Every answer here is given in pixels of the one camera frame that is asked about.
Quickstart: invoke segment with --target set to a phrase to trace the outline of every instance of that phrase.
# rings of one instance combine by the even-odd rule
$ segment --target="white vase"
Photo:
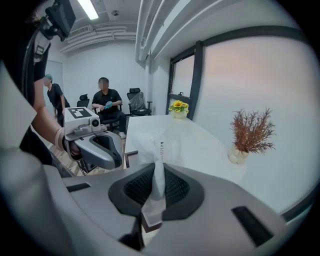
[[[245,163],[246,158],[249,156],[249,153],[239,151],[234,143],[232,143],[231,148],[228,151],[228,158],[231,163],[236,165],[242,165]]]
[[[177,119],[184,119],[185,116],[185,112],[176,112],[176,111],[172,111],[173,114],[173,118],[177,118]]]

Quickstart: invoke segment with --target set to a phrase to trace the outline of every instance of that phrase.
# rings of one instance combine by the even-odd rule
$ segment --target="camera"
[[[64,109],[64,134],[87,135],[101,130],[99,116],[86,107]]]

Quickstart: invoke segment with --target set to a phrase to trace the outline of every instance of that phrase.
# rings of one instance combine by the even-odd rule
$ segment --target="person sitting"
[[[118,109],[118,105],[122,104],[122,99],[115,89],[109,89],[109,80],[101,77],[98,81],[98,91],[92,99],[92,107],[100,109],[98,116],[100,122],[107,119],[119,119],[119,136],[121,139],[126,138],[126,115]]]

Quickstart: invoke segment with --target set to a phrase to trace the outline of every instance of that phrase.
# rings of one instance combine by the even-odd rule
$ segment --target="dried plant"
[[[275,125],[268,121],[272,110],[266,108],[263,113],[253,111],[246,113],[243,109],[236,111],[231,122],[234,144],[241,152],[265,154],[269,149],[275,149],[274,144],[266,142],[271,135],[276,135]]]

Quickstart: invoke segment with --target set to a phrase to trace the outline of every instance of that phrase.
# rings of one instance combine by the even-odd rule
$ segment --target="man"
[[[122,104],[122,99],[116,90],[109,89],[107,78],[101,77],[98,85],[101,90],[93,96],[92,107],[100,109],[100,112],[98,112],[100,122],[107,119],[119,119],[119,136],[121,139],[125,139],[127,118],[124,113],[118,110],[118,106]]]
[[[46,74],[43,83],[44,86],[48,88],[47,95],[53,105],[54,118],[57,119],[57,122],[61,127],[64,127],[65,108],[70,108],[70,105],[59,84],[52,83],[52,81],[52,75]]]

